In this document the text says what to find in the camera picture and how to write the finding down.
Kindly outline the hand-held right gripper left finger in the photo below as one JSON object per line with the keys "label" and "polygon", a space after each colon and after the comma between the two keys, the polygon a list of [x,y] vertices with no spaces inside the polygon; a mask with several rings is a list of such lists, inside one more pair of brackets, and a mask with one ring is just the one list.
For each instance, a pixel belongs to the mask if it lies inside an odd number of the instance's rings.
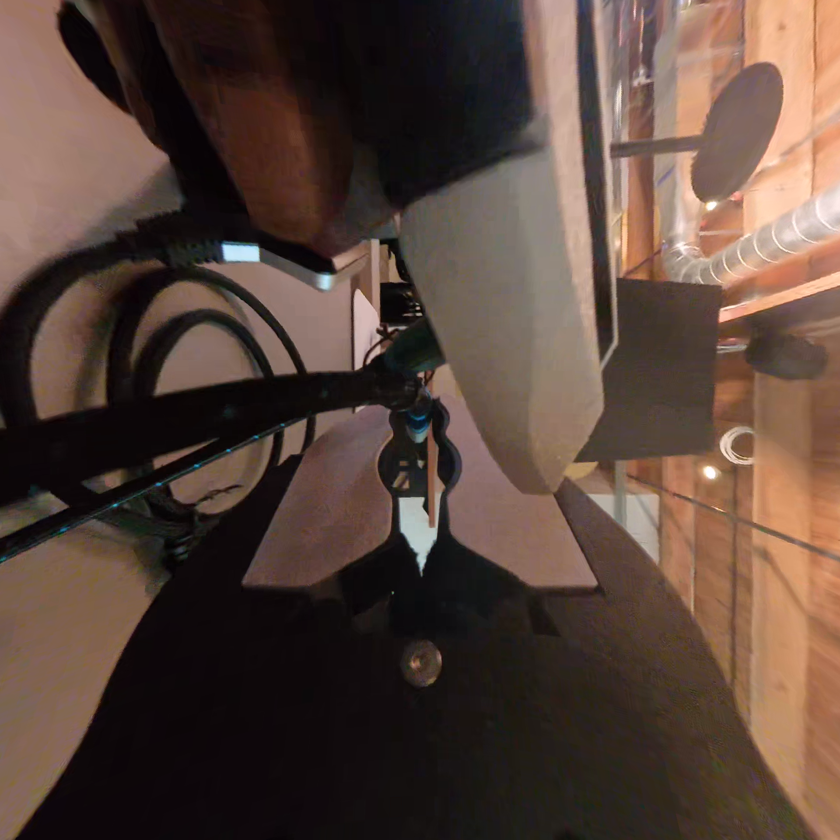
{"label": "hand-held right gripper left finger", "polygon": [[302,457],[243,579],[251,589],[307,589],[380,548],[393,500],[378,463],[390,411],[368,406],[318,437]]}

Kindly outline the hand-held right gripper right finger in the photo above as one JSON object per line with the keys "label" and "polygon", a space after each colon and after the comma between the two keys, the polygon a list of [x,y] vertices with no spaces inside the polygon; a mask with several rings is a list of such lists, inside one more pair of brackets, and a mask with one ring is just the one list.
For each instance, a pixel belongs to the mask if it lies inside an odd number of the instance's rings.
{"label": "hand-held right gripper right finger", "polygon": [[434,435],[440,489],[429,568],[468,557],[534,590],[596,590],[597,579],[553,496],[518,490],[490,455],[466,403],[439,398]]}

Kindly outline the silver ventilation duct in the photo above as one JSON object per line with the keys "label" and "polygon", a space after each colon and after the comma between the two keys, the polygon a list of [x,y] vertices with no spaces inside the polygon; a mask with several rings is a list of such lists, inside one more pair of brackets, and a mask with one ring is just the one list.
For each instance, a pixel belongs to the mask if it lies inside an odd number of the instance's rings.
{"label": "silver ventilation duct", "polygon": [[785,261],[809,253],[839,235],[839,184],[834,183],[789,212],[705,257],[689,243],[664,249],[669,280],[732,287]]}

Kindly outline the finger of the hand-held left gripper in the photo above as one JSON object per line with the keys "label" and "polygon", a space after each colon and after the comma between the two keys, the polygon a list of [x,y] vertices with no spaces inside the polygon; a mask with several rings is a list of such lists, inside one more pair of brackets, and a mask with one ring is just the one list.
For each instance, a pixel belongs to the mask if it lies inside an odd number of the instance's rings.
{"label": "finger of the hand-held left gripper", "polygon": [[554,493],[617,342],[602,2],[524,2],[535,114],[511,151],[406,206],[401,247],[491,456]]}

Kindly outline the round black ceiling lamp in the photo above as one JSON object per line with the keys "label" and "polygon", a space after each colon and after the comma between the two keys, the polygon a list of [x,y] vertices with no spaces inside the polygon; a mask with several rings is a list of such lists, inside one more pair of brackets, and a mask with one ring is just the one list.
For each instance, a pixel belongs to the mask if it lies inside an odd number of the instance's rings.
{"label": "round black ceiling lamp", "polygon": [[820,345],[787,332],[756,332],[744,357],[758,373],[788,382],[819,378],[826,370],[828,352]]}

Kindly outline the person's left hand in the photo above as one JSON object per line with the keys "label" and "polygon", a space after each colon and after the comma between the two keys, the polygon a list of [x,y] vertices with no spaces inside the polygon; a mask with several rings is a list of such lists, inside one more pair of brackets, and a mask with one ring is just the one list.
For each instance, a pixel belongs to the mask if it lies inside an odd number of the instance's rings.
{"label": "person's left hand", "polygon": [[353,134],[339,2],[144,4],[253,225],[332,258],[392,218]]}

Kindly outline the silver adapter hub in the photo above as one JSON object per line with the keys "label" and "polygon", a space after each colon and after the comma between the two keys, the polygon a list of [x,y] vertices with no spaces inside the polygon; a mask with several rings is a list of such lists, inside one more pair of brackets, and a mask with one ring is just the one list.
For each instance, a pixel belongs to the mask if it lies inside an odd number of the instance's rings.
{"label": "silver adapter hub", "polygon": [[333,261],[314,257],[285,257],[275,250],[262,248],[257,243],[225,240],[217,248],[221,265],[262,264],[299,280],[320,292],[330,292],[345,280],[351,280],[368,267],[370,257],[361,252],[346,265],[336,267]]}

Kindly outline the round black lamp with rod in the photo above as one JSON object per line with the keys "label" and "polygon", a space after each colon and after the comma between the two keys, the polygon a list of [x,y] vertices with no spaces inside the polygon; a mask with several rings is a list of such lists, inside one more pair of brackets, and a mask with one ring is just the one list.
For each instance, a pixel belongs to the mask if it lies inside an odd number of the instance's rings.
{"label": "round black lamp with rod", "polygon": [[614,160],[693,153],[691,189],[702,203],[719,203],[742,189],[774,136],[784,100],[779,68],[761,61],[744,67],[712,103],[699,134],[629,140],[611,145]]}

